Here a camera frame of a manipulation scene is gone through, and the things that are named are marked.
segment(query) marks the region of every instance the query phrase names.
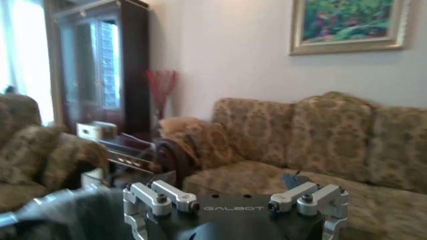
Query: silver metal arm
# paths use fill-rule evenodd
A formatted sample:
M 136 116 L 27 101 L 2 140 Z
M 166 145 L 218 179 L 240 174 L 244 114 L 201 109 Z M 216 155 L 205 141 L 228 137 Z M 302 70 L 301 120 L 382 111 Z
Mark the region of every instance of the silver metal arm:
M 122 189 L 124 222 L 132 227 L 136 240 L 146 240 L 144 207 L 152 210 L 154 216 L 165 216 L 172 211 L 172 202 L 162 194 L 157 194 L 141 183 L 133 183 Z
M 200 209 L 196 195 L 182 192 L 164 181 L 157 180 L 150 184 L 150 189 L 157 194 L 164 194 L 172 203 L 176 205 L 176 209 L 180 212 L 194 213 Z
M 337 240 L 338 231 L 346 226 L 348 192 L 336 185 L 326 185 L 312 194 L 297 199 L 297 212 L 313 216 L 320 211 L 329 216 L 324 222 L 322 240 Z
M 317 185 L 312 182 L 305 182 L 298 185 L 296 188 L 270 195 L 268 202 L 268 209 L 274 213 L 284 213 L 292 209 L 292 206 L 296 204 L 297 199 L 305 195 L 312 194 L 317 190 Z

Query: painting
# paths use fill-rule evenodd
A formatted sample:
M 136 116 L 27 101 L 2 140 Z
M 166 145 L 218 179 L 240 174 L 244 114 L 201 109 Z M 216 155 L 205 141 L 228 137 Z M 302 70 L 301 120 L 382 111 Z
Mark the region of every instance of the painting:
M 409 0 L 293 0 L 290 55 L 404 47 Z

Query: white box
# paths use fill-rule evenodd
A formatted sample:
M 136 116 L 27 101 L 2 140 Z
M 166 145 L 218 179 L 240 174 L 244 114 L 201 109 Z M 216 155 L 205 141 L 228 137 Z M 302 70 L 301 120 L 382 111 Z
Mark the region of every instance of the white box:
M 117 136 L 117 126 L 102 121 L 90 123 L 77 123 L 77 136 L 82 139 L 97 141 L 99 139 L 113 139 Z
M 102 184 L 102 178 L 103 178 L 103 174 L 102 174 L 101 168 L 95 168 L 91 171 L 83 172 L 79 177 L 81 187 L 83 188 L 86 185 L 90 185 L 90 184 L 94 184 L 94 185 Z

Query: dark wood display cabinet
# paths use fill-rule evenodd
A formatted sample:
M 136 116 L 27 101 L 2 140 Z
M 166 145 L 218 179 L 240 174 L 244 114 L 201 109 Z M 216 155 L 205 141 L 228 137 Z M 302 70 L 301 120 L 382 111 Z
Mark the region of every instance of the dark wood display cabinet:
M 63 123 L 102 121 L 125 133 L 150 129 L 149 9 L 98 0 L 53 15 L 59 29 Z

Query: floral patterned sofa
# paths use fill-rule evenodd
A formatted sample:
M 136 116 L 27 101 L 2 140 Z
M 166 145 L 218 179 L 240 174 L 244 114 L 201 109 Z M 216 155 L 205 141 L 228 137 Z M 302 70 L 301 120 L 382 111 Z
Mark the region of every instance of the floral patterned sofa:
M 62 188 L 78 188 L 82 172 L 107 169 L 101 145 L 39 124 L 34 100 L 0 94 L 0 213 Z
M 427 109 L 337 92 L 296 104 L 225 98 L 209 123 L 160 125 L 185 192 L 280 193 L 281 174 L 300 170 L 349 192 L 341 239 L 427 239 Z

